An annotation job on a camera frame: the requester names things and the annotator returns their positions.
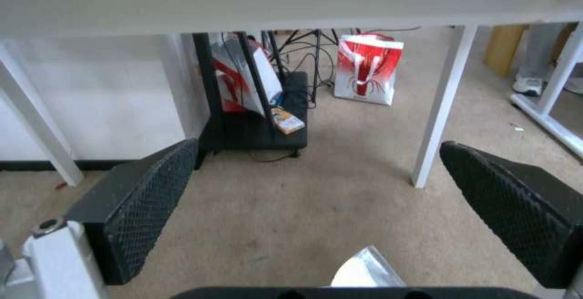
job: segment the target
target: red and white shopping bag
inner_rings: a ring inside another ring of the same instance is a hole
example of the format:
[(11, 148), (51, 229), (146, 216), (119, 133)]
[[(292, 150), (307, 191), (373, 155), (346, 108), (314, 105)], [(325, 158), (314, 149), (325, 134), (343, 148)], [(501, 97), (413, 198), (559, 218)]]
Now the red and white shopping bag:
[(334, 95), (390, 105), (403, 43), (380, 34), (344, 35), (338, 44)]

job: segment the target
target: black baseboard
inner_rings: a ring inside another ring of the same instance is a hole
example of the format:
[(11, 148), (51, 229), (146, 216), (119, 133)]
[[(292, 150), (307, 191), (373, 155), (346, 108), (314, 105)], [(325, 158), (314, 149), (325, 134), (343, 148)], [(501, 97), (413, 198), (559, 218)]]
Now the black baseboard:
[[(75, 160), (80, 170), (110, 170), (116, 165), (133, 160)], [(4, 160), (0, 162), (4, 171), (54, 171), (55, 167), (46, 160)]]

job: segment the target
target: white metal table leg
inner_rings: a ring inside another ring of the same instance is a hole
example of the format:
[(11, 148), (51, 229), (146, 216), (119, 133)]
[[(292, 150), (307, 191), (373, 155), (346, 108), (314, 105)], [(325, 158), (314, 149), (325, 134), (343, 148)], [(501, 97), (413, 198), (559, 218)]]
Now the white metal table leg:
[(579, 23), (577, 29), (573, 31), (567, 44), (565, 44), (558, 58), (557, 68), (552, 73), (548, 86), (543, 92), (539, 104), (537, 104), (539, 113), (543, 115), (550, 113), (581, 54), (583, 54), (583, 25)]
[(555, 135), (564, 145), (583, 158), (583, 139), (548, 115), (581, 55), (583, 55), (583, 21), (579, 22), (577, 29), (573, 31), (561, 52), (557, 67), (552, 73), (548, 86), (538, 104), (534, 104), (522, 94), (513, 94), (510, 96), (510, 100), (547, 131)]
[(19, 117), (28, 129), (29, 135), (67, 184), (78, 185), (83, 180), (83, 174), (2, 61), (0, 61), (0, 97), (6, 99), (8, 106)]
[(425, 127), (417, 162), (415, 162), (413, 175), (411, 176), (413, 185), (416, 188), (423, 188), (427, 183), (427, 177), (439, 148), (445, 121), (450, 114), (451, 104), (454, 102), (455, 92), (458, 89), (458, 84), (468, 59), (476, 29), (476, 25), (465, 25), (456, 26), (454, 30), (450, 49), (447, 52), (443, 70), (441, 71), (441, 79), (437, 87), (435, 100), (433, 101), (433, 106), (431, 106), (429, 121), (427, 122), (427, 127)]

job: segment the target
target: shoe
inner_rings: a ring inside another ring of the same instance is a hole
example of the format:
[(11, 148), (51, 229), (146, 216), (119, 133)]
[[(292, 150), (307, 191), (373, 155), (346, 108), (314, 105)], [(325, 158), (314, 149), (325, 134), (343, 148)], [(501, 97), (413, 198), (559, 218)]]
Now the shoe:
[(516, 75), (516, 81), (514, 81), (512, 89), (525, 96), (540, 96), (543, 90), (543, 79)]
[(571, 77), (564, 89), (575, 94), (583, 94), (583, 77)]

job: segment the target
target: grey pants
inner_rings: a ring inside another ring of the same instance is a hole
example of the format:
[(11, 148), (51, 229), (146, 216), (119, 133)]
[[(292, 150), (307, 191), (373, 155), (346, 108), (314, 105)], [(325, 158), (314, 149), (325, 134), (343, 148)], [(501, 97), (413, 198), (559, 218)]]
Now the grey pants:
[(565, 23), (533, 24), (528, 31), (527, 52), (517, 77), (545, 79), (552, 49)]

